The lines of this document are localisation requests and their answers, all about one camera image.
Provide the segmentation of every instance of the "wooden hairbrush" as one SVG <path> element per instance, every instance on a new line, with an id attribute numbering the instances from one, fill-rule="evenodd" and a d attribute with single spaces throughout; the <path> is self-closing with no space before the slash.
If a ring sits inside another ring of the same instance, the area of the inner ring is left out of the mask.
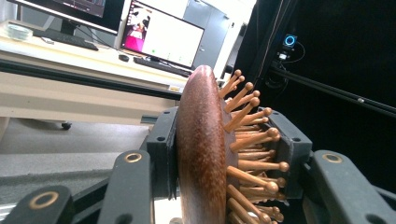
<path id="1" fill-rule="evenodd" d="M 244 81 L 239 70 L 221 91 L 209 66 L 191 74 L 177 111 L 177 165 L 184 224 L 274 223 L 283 221 L 277 207 L 255 203 L 285 200 L 283 178 L 267 170 L 287 172 L 285 162 L 271 162 L 278 141 L 276 128 L 263 130 L 272 110 L 250 111 L 260 104 L 260 93 L 247 83 L 233 99 L 223 98 Z"/>

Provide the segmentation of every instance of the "floor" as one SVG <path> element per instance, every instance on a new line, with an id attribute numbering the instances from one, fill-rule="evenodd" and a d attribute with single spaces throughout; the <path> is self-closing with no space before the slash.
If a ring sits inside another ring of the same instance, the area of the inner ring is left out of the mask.
<path id="1" fill-rule="evenodd" d="M 10 119 L 0 142 L 0 205 L 53 184 L 80 192 L 109 177 L 117 156 L 139 149 L 149 134 L 144 125 L 72 123 L 66 131 L 60 123 Z M 179 201 L 155 206 L 156 223 L 181 216 Z"/>

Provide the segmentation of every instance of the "black backdrop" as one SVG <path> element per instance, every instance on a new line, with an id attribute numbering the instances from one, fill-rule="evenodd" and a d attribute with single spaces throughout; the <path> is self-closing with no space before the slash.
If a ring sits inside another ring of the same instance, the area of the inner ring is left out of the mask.
<path id="1" fill-rule="evenodd" d="M 258 46 L 268 43 L 279 1 L 261 1 L 247 26 L 234 69 L 257 83 L 262 106 L 284 114 L 314 143 L 348 156 L 373 184 L 396 192 L 396 119 L 264 69 L 252 74 Z M 301 77 L 396 107 L 396 2 L 301 0 L 284 31 L 298 36 L 305 56 L 286 69 Z M 279 41 L 271 42 L 278 48 Z M 296 45 L 290 61 L 303 55 Z M 273 53 L 266 60 L 276 58 Z M 266 85 L 273 77 L 276 85 Z"/>

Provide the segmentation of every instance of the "computer monitor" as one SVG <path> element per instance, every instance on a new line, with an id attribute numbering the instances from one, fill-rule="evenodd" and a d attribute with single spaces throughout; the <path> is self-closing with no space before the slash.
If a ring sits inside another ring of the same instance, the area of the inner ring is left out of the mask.
<path id="1" fill-rule="evenodd" d="M 86 25 L 112 35 L 119 31 L 125 0 L 8 0 L 63 19 L 61 32 L 72 35 Z"/>
<path id="2" fill-rule="evenodd" d="M 120 48 L 191 69 L 204 29 L 132 1 Z"/>

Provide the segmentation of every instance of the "white desk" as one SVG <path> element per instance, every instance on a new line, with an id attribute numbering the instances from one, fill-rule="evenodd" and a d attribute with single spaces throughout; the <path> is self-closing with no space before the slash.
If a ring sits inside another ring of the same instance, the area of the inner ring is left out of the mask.
<path id="1" fill-rule="evenodd" d="M 114 49 L 98 51 L 56 42 L 47 44 L 38 37 L 29 41 L 10 39 L 0 29 L 0 60 L 38 66 L 81 77 L 95 77 L 109 83 L 135 84 L 158 91 L 182 92 L 185 77 L 120 61 Z M 142 115 L 156 116 L 175 106 L 174 100 L 107 90 L 78 83 L 0 72 L 0 117 L 59 119 L 137 124 Z"/>

